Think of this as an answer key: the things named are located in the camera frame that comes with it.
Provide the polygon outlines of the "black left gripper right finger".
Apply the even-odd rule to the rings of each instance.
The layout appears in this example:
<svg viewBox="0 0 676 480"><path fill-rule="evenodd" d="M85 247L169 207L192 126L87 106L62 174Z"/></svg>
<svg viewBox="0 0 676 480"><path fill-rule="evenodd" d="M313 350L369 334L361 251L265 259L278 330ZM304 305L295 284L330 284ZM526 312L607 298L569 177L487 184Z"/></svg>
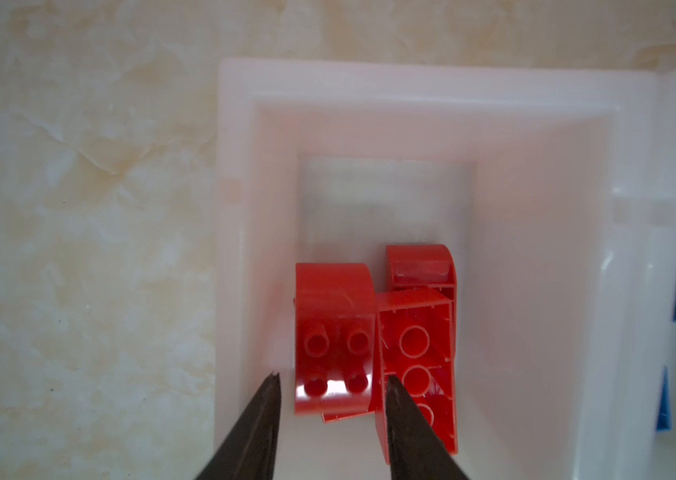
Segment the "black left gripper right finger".
<svg viewBox="0 0 676 480"><path fill-rule="evenodd" d="M469 479L394 376L387 382L385 416L392 479Z"/></svg>

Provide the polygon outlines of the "left white plastic bin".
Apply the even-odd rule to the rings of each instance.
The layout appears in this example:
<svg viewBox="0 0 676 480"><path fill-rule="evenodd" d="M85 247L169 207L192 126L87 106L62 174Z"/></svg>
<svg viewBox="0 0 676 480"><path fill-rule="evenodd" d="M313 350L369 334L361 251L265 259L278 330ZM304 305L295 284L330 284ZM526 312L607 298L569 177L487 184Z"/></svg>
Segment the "left white plastic bin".
<svg viewBox="0 0 676 480"><path fill-rule="evenodd" d="M641 479L676 290L676 76L226 59L215 436L282 376L281 479L387 478L374 421L293 412L295 265L458 275L458 461L475 479Z"/></svg>

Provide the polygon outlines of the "red lego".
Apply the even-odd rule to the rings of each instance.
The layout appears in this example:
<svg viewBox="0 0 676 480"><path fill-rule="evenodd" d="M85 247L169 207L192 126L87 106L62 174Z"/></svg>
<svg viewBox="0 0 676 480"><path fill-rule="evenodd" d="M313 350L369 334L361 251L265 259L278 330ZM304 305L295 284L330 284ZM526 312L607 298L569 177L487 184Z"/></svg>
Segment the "red lego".
<svg viewBox="0 0 676 480"><path fill-rule="evenodd" d="M454 301L432 288L380 293L377 300L379 377L397 377L433 431L458 452Z"/></svg>
<svg viewBox="0 0 676 480"><path fill-rule="evenodd" d="M376 331L369 268L361 263L298 263L295 275L295 413L367 411Z"/></svg>

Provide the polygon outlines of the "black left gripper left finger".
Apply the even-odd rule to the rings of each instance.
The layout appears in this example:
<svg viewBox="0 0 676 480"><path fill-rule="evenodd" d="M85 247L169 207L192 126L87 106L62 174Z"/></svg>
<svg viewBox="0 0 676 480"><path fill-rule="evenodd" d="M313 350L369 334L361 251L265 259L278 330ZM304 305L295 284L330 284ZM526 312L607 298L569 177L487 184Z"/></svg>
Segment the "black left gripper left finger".
<svg viewBox="0 0 676 480"><path fill-rule="evenodd" d="M235 425L197 479L263 479L274 477L281 418L278 373L264 379Z"/></svg>

